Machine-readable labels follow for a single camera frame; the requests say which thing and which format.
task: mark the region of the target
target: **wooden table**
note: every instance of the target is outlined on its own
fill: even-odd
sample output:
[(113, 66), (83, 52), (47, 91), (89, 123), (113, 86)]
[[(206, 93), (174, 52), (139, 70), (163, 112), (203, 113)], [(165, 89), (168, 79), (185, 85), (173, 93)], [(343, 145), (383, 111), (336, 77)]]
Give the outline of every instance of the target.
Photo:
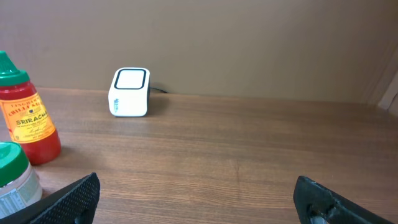
[[(39, 89), (62, 142), (45, 194), (96, 172), (95, 223), (298, 223), (307, 175), (398, 222), (398, 120), (348, 103), (154, 94), (115, 118), (107, 91)], [(9, 140), (4, 121), (1, 140)]]

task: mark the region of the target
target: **green jar lid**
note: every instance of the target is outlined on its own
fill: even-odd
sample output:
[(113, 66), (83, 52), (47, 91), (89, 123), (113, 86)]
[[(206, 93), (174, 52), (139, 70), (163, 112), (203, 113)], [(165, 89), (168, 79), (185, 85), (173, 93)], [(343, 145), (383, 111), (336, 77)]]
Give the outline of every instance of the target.
[(0, 187), (16, 180), (29, 166), (22, 147), (15, 142), (0, 142)]
[(0, 50), (0, 86), (18, 85), (29, 81), (26, 71), (18, 70), (7, 53)]

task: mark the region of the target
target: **black cable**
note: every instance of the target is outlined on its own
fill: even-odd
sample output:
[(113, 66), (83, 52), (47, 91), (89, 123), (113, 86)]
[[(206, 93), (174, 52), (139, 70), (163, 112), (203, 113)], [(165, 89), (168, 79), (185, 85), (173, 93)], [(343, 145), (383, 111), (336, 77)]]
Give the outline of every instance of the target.
[(167, 91), (162, 90), (162, 89), (160, 89), (160, 88), (151, 87), (151, 89), (153, 89), (153, 90), (159, 90), (159, 91), (161, 91), (162, 93), (168, 93)]

